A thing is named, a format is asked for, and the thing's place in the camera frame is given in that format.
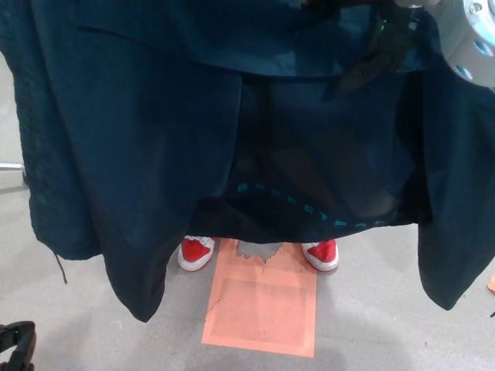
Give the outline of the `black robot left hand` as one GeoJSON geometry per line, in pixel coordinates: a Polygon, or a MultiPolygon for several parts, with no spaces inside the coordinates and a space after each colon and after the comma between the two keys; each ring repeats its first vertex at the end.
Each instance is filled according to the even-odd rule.
{"type": "Polygon", "coordinates": [[[1,325],[1,352],[13,348],[1,371],[33,371],[33,353],[36,347],[36,325],[31,321],[1,325]]]}

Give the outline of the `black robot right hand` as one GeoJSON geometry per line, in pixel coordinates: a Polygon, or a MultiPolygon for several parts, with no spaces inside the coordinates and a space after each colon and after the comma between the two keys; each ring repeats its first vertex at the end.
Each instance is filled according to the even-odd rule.
{"type": "Polygon", "coordinates": [[[382,73],[397,71],[411,46],[407,20],[378,18],[368,43],[368,55],[341,78],[340,94],[356,90],[382,73]]]}

